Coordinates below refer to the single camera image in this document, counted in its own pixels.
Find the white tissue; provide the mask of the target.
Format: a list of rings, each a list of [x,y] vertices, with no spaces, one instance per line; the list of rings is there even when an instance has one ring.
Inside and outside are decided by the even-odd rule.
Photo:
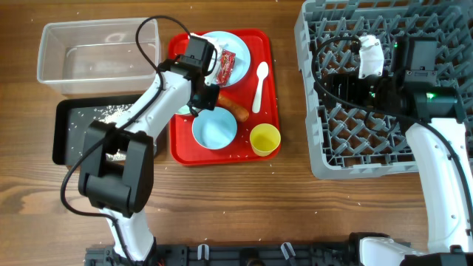
[[[215,78],[220,70],[220,66],[221,66],[220,58],[222,56],[222,51],[226,43],[224,41],[220,41],[218,38],[198,35],[196,33],[191,33],[191,36],[195,36],[195,37],[203,38],[207,40],[208,42],[214,45],[214,48],[216,50],[211,59],[211,65],[209,67],[209,69],[211,70],[211,73],[205,77],[205,84],[210,86],[212,83],[215,83]]]

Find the green bowl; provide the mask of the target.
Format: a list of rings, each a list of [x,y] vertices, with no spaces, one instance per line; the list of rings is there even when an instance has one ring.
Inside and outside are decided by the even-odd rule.
[[[179,108],[178,111],[176,112],[176,115],[191,115],[190,107],[185,105]]]

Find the red snack wrapper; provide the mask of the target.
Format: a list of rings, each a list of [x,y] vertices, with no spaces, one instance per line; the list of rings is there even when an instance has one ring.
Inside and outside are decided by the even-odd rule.
[[[231,73],[236,61],[236,54],[228,50],[223,50],[220,57],[220,71],[216,76],[218,85],[226,85],[230,79]]]

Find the light blue plate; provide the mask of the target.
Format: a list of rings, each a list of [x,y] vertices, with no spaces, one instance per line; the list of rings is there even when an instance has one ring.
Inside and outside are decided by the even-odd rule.
[[[219,55],[222,50],[233,52],[236,55],[234,68],[225,86],[232,86],[241,81],[251,65],[251,54],[247,44],[237,35],[226,31],[212,31],[204,33],[202,37],[217,48]]]

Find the light blue bowl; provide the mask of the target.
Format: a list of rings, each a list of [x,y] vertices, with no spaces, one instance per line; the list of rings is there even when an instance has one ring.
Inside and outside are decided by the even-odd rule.
[[[192,135],[205,149],[219,150],[228,146],[237,135],[235,117],[222,107],[201,111],[192,123]]]

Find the orange carrot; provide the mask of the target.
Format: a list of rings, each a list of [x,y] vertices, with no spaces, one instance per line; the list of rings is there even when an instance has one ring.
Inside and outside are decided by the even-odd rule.
[[[244,123],[249,118],[249,112],[245,107],[240,106],[238,103],[222,94],[219,94],[217,104],[227,109],[235,117],[237,122]]]

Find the yellow cup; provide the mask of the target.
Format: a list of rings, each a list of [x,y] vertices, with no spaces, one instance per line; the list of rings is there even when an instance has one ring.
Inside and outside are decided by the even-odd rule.
[[[251,130],[251,148],[253,152],[260,157],[266,157],[271,154],[279,147],[280,143],[280,132],[272,124],[261,123]]]

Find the white rice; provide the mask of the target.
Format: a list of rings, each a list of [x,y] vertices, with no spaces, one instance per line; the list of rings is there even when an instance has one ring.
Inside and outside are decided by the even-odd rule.
[[[94,108],[95,113],[92,116],[92,119],[103,123],[112,123],[115,122],[131,106],[131,104],[99,106]],[[124,161],[126,159],[126,155],[124,152],[118,149],[114,154],[106,153],[106,159],[108,161]]]

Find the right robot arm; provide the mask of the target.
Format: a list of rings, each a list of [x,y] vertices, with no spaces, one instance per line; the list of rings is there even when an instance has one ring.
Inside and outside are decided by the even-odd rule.
[[[470,265],[472,263],[472,170],[466,145],[466,114],[457,90],[438,86],[434,38],[399,38],[392,69],[372,36],[350,38],[357,72],[328,75],[317,86],[345,106],[395,117],[415,158],[428,216],[428,250],[408,248],[382,234],[355,234],[360,265]]]

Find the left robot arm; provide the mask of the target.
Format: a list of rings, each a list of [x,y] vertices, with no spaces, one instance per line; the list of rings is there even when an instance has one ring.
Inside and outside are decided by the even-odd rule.
[[[104,217],[115,240],[103,260],[110,265],[156,265],[156,240],[144,207],[154,182],[154,145],[182,107],[213,110],[220,88],[205,82],[217,50],[190,35],[186,51],[157,66],[150,87],[118,118],[93,121],[86,130],[78,190]]]

